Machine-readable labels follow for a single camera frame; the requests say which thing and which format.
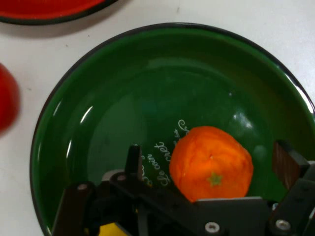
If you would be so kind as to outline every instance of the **screw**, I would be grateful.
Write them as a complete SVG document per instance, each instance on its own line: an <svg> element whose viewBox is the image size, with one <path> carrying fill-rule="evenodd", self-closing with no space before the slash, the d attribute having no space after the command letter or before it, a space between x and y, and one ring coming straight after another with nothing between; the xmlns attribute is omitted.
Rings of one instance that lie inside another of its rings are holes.
<svg viewBox="0 0 315 236"><path fill-rule="evenodd" d="M276 227L281 231L289 231L291 229L291 225L286 220L277 220Z"/></svg>
<svg viewBox="0 0 315 236"><path fill-rule="evenodd" d="M80 184L79 186L78 186L78 190L79 191L81 191L81 190L85 190L85 189L87 189L87 185L85 184L85 183L82 183L82 184Z"/></svg>
<svg viewBox="0 0 315 236"><path fill-rule="evenodd" d="M220 225L218 225L216 222L208 222L205 225L205 230L210 234L216 234L220 230Z"/></svg>
<svg viewBox="0 0 315 236"><path fill-rule="evenodd" d="M120 176L117 177L118 181L124 181L125 179L126 179L125 175L120 175Z"/></svg>

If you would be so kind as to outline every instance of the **red object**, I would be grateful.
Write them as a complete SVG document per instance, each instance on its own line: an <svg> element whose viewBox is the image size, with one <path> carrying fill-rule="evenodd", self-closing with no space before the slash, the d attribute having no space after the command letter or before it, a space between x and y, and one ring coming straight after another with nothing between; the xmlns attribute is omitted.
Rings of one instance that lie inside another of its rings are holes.
<svg viewBox="0 0 315 236"><path fill-rule="evenodd" d="M49 20L82 12L85 12L82 15L88 15L105 7L106 3L113 2L114 0L0 0L0 20L6 21L5 18Z"/></svg>
<svg viewBox="0 0 315 236"><path fill-rule="evenodd" d="M19 103L18 85L10 72L0 63L0 132L15 120Z"/></svg>

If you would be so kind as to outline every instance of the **bowl rim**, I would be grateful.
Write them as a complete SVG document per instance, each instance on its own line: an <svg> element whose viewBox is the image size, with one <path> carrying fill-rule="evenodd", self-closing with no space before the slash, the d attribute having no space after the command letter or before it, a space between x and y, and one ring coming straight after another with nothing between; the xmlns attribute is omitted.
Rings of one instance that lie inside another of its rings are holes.
<svg viewBox="0 0 315 236"><path fill-rule="evenodd" d="M39 221L40 227L44 233L45 236L49 236L47 229L44 225L44 221L42 218L42 215L39 211L39 207L36 203L36 198L35 198L35 189L33 186L33 178L32 178L32 157L33 157L33 153L34 153L34 144L35 144L35 136L37 134L37 129L39 127L39 124L41 122L42 116L44 115L46 108L48 107L48 105L50 104L50 101L52 100L53 96L55 95L55 93L57 92L57 90L62 86L62 84L64 83L64 81L70 76L70 74L77 68L79 67L84 61L86 61L90 56L92 56L93 54L95 54L96 52L98 52L100 49L106 47L107 45L118 41L122 38L128 37L128 36L132 36L132 35L136 35L139 34L141 32L145 32L145 31L151 31L151 30L157 30L157 29L171 29L171 28L175 28L175 29L199 29L199 30L206 30L206 31L210 31L210 32L214 32L214 33L219 33L221 35L224 36L229 36L233 39L236 39L238 41L241 41L245 44L248 44L249 46L252 46L254 49L258 50L260 53L262 53L263 55L265 55L268 59L270 59L275 65L277 65L279 67L280 70L282 70L286 75L287 78L293 83L293 85L298 88L300 91L300 94L303 96L303 100L307 105L310 105L312 111L310 111L310 113L312 113L312 116L315 119L315 106L312 103L310 97L308 96L308 94L306 93L306 91L304 90L304 88L302 87L302 85L300 84L300 82L295 78L295 76L289 71L289 69L287 69L275 56L273 56L271 53L269 53L267 50L263 49L262 47L260 47L259 45L257 45L256 43L250 41L249 39L246 39L236 33L232 33L230 31L224 30L224 29L220 29L214 26L208 26L208 25L203 25L203 24L195 24L195 23L161 23L161 24L154 24L154 25L148 25L148 26L143 26L143 27L139 27L139 28L135 28L126 32L123 32L117 36L114 36L106 41L104 41L103 43L97 45L96 47L94 47L92 50L90 50L89 52L87 52L84 56L82 56L64 75L63 77L59 80L59 82L56 84L56 86L54 87L54 89L52 90L52 92L50 93L50 95L48 96L41 112L40 115L38 117L37 120L37 124L34 130L34 134L33 134L33 139L32 139L32 144L31 144L31 156L30 156L30 184L31 184L31 196L32 196L32 201L33 201L33 206L36 212L36 216L37 219Z"/></svg>
<svg viewBox="0 0 315 236"><path fill-rule="evenodd" d="M82 18L88 15L91 15L97 11L102 10L103 8L108 7L109 5L115 3L118 0L105 0L97 3L94 6L86 8L82 11L73 12L68 15L60 16L60 17L51 17L47 19L40 18L15 18L9 16L0 16L0 22L9 23L14 25L26 25L26 26L40 26L40 25L53 25L62 22L76 20L78 18Z"/></svg>

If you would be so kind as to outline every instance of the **green bowl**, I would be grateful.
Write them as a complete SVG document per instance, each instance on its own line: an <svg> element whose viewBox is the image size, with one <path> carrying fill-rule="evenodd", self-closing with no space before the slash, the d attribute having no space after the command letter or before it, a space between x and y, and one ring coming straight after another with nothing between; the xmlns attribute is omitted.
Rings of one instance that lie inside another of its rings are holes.
<svg viewBox="0 0 315 236"><path fill-rule="evenodd" d="M231 32L160 24L100 44L49 96L31 148L31 191L41 227L52 228L63 189L101 182L123 169L128 147L142 147L144 181L174 189L168 172L178 139L195 126L230 133L252 155L248 196L279 201L272 143L315 155L314 106L276 58Z"/></svg>

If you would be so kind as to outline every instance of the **orange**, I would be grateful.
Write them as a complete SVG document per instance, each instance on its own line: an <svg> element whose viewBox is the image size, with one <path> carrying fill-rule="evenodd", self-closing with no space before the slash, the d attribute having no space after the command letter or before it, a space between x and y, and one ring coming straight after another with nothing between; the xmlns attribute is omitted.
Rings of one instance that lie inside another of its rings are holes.
<svg viewBox="0 0 315 236"><path fill-rule="evenodd" d="M187 199L244 197L252 158L231 135L211 126L193 128L176 145L170 173Z"/></svg>

